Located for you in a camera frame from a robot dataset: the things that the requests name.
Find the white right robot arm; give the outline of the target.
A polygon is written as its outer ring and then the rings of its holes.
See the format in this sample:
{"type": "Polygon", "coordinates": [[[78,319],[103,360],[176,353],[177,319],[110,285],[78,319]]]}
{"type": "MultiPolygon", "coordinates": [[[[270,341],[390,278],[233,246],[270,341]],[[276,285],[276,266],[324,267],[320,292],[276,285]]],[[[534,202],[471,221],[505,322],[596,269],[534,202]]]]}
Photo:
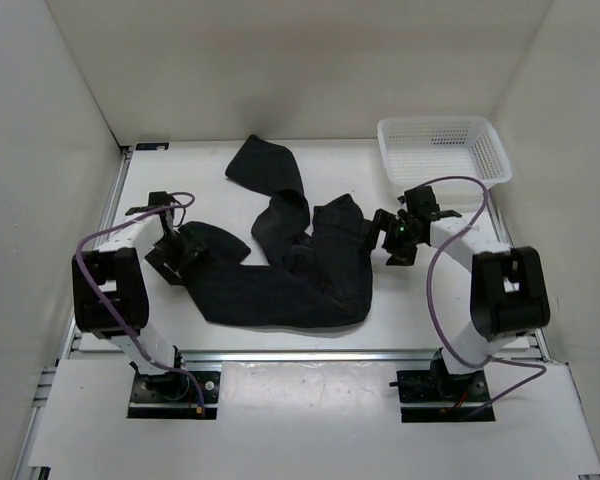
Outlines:
{"type": "Polygon", "coordinates": [[[550,307],[538,251],[513,248],[493,240],[453,210],[415,215],[379,209],[375,212],[366,243],[375,247],[384,234],[382,248],[390,254],[388,266],[411,266],[417,247],[435,250],[427,270],[426,295],[434,329],[442,348],[443,366],[429,375],[429,387],[440,399],[450,400],[466,384],[465,376],[482,369],[515,338],[543,328],[550,307]],[[446,254],[470,274],[470,321],[447,339],[433,304],[435,264],[446,254]]]}

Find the black trousers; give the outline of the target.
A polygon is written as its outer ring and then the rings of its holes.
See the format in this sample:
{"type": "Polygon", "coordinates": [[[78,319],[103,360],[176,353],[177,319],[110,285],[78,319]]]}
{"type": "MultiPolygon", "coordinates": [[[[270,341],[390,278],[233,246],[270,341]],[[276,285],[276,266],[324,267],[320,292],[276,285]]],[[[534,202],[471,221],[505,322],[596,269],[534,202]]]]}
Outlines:
{"type": "Polygon", "coordinates": [[[371,223],[351,195],[310,207],[292,152],[251,135],[225,170],[241,187],[268,197],[252,238],[264,265],[247,265],[249,247],[233,234],[190,221],[180,227],[204,253],[182,275],[206,321],[233,327],[329,329],[363,322],[373,271],[365,240],[371,223]]]}

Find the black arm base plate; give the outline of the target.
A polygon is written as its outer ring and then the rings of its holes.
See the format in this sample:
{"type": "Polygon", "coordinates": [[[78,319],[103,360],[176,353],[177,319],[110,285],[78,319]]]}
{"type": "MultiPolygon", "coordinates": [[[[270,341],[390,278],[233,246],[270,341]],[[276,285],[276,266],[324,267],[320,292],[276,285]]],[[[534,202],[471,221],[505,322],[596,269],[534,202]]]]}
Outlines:
{"type": "Polygon", "coordinates": [[[188,376],[166,373],[159,376],[134,375],[129,395],[129,419],[215,420],[221,387],[221,372],[190,371],[203,394],[199,405],[198,391],[188,376]]]}

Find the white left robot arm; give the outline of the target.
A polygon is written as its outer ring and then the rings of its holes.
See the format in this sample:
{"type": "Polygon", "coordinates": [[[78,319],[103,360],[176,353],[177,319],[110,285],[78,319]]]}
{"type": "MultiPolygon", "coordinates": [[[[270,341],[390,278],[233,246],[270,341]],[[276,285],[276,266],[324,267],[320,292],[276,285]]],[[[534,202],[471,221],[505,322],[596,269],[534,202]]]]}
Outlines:
{"type": "Polygon", "coordinates": [[[150,324],[142,265],[167,284],[182,286],[184,274],[205,253],[202,243],[185,238],[170,220],[136,215],[80,241],[72,258],[79,330],[117,346],[138,374],[155,377],[155,388],[168,400],[186,395],[190,377],[178,349],[150,324]]]}

